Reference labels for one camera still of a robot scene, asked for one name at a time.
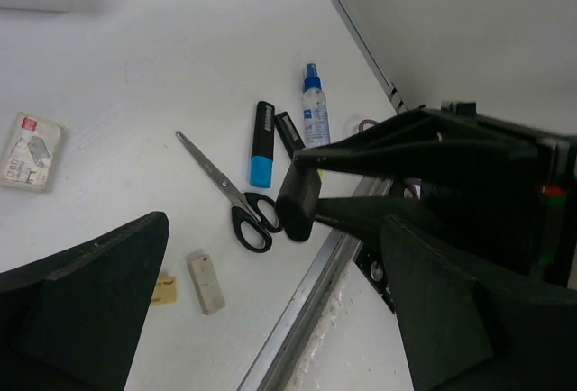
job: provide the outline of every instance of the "scissor blade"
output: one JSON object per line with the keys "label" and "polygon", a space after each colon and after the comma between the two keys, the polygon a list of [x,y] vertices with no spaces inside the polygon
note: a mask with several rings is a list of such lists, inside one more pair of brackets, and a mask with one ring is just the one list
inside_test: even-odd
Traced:
{"label": "scissor blade", "polygon": [[240,194],[236,187],[231,183],[231,181],[226,177],[226,175],[221,172],[213,162],[208,159],[208,157],[202,153],[202,151],[197,148],[192,141],[188,139],[182,132],[177,132],[177,137],[180,142],[184,145],[187,151],[192,155],[192,157],[197,161],[200,167],[206,172],[206,174],[213,180],[213,182],[221,189],[221,191],[231,200],[231,202],[236,198],[233,197],[235,193]]}

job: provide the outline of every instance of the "blue spray nozzle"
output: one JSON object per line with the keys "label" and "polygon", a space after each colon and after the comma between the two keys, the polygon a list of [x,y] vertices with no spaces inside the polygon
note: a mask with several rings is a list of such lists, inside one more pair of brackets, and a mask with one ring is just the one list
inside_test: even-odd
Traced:
{"label": "blue spray nozzle", "polygon": [[307,67],[305,68],[305,83],[303,84],[304,92],[312,87],[322,89],[321,79],[318,78],[316,73],[316,64],[313,63],[307,64]]}

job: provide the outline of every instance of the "yellow eraser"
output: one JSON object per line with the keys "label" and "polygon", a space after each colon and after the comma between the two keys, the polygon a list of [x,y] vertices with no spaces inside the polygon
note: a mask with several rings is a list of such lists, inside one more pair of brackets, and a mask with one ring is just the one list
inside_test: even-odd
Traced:
{"label": "yellow eraser", "polygon": [[159,277],[152,292],[151,305],[174,303],[177,300],[177,279]]}

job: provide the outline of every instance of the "clear plastic bottle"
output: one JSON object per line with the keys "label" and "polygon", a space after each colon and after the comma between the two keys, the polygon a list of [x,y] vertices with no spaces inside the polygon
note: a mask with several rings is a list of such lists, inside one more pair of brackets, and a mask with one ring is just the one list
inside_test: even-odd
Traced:
{"label": "clear plastic bottle", "polygon": [[328,127],[326,97],[321,87],[321,79],[316,73],[316,64],[307,64],[303,88],[305,144],[307,148],[328,145],[331,142],[331,135]]}

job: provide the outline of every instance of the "scissors finger hole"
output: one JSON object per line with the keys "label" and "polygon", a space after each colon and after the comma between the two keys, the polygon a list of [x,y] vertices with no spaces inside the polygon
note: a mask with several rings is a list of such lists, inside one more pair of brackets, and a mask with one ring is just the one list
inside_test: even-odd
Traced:
{"label": "scissors finger hole", "polygon": [[274,227],[279,226],[279,217],[274,210],[274,206],[264,200],[258,202],[257,206],[259,207],[259,211],[262,212],[262,215],[272,224]]}
{"label": "scissors finger hole", "polygon": [[241,232],[243,233],[244,240],[251,244],[255,249],[263,249],[265,246],[265,240],[262,235],[256,232],[248,222],[244,221],[241,223]]}

